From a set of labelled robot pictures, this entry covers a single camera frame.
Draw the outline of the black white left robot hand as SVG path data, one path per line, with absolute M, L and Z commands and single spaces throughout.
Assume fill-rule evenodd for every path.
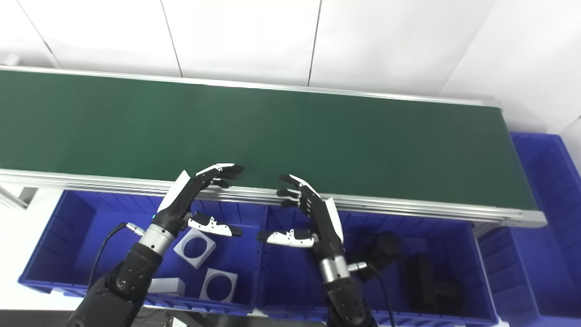
M 191 206 L 201 191 L 211 185 L 229 188 L 226 179 L 236 179 L 243 171 L 244 167 L 236 163 L 217 163 L 199 171 L 195 176 L 189 176 L 183 171 L 166 193 L 152 222 L 174 237 L 187 226 L 204 233 L 241 237 L 241 228 L 219 222 L 205 213 L 193 213 Z

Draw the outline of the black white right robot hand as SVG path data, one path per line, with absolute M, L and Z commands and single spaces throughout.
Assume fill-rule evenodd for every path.
M 334 199 L 321 197 L 311 184 L 295 175 L 282 174 L 279 180 L 292 185 L 276 192 L 278 197 L 283 198 L 281 206 L 298 208 L 309 218 L 310 227 L 288 231 L 261 230 L 256 236 L 257 240 L 279 246 L 308 248 L 316 263 L 345 256 L 342 225 Z

